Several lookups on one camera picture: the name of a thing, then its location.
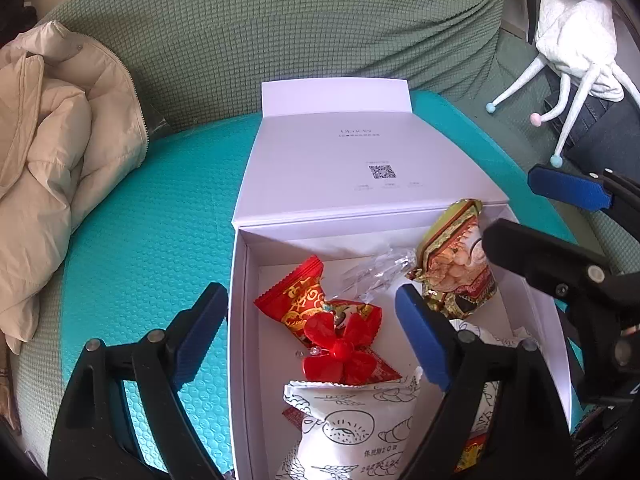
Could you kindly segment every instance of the beige puffer jacket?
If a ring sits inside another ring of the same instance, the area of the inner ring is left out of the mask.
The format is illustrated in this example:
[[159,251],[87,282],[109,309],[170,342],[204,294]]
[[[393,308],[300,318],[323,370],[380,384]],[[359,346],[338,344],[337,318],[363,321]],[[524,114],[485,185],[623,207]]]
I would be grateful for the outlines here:
[[71,233],[146,155],[129,72],[48,22],[0,50],[0,330],[18,353]]

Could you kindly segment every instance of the qr code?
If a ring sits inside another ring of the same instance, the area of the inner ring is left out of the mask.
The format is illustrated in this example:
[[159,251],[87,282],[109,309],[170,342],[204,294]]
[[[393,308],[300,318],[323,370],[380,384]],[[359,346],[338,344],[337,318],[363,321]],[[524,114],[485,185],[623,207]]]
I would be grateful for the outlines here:
[[384,166],[369,166],[373,178],[395,178],[396,174],[390,165]]

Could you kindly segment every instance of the red flower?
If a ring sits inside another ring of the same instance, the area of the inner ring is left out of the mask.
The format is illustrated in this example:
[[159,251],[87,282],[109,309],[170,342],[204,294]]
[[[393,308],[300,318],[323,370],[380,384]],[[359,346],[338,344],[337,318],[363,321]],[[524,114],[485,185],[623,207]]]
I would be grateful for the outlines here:
[[376,369],[376,359],[359,347],[372,343],[375,334],[358,314],[349,317],[342,337],[335,333],[334,314],[318,312],[306,320],[305,335],[326,350],[319,356],[305,357],[302,370],[309,381],[364,384]]

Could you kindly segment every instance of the red bead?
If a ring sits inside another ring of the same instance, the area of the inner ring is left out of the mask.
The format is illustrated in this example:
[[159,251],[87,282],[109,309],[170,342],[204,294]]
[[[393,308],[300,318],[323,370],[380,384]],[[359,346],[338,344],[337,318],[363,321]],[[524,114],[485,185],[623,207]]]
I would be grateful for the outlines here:
[[353,354],[353,343],[338,339],[331,348],[331,356],[342,363],[348,361]]

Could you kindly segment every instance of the metal screw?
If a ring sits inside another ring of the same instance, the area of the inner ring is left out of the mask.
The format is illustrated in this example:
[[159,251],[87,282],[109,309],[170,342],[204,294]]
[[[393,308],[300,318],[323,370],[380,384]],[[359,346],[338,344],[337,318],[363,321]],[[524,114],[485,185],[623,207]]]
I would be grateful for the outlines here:
[[587,269],[587,276],[594,283],[602,283],[604,281],[605,275],[604,270],[602,270],[597,265],[590,265]]
[[569,293],[569,285],[566,283],[559,283],[556,286],[556,296],[558,298],[564,298]]
[[472,343],[476,340],[477,337],[478,336],[471,332],[471,330],[461,330],[460,332],[458,332],[458,339],[463,343]]
[[538,343],[536,343],[532,338],[529,337],[522,342],[522,347],[527,352],[535,352],[538,349]]
[[149,332],[146,335],[146,338],[150,343],[159,343],[162,341],[162,339],[164,339],[164,330],[156,328],[155,330]]
[[626,366],[631,361],[631,345],[626,339],[619,339],[613,349],[613,355],[620,366]]
[[96,339],[95,337],[93,339],[89,339],[84,347],[87,349],[87,351],[93,352],[94,350],[100,348],[100,340]]

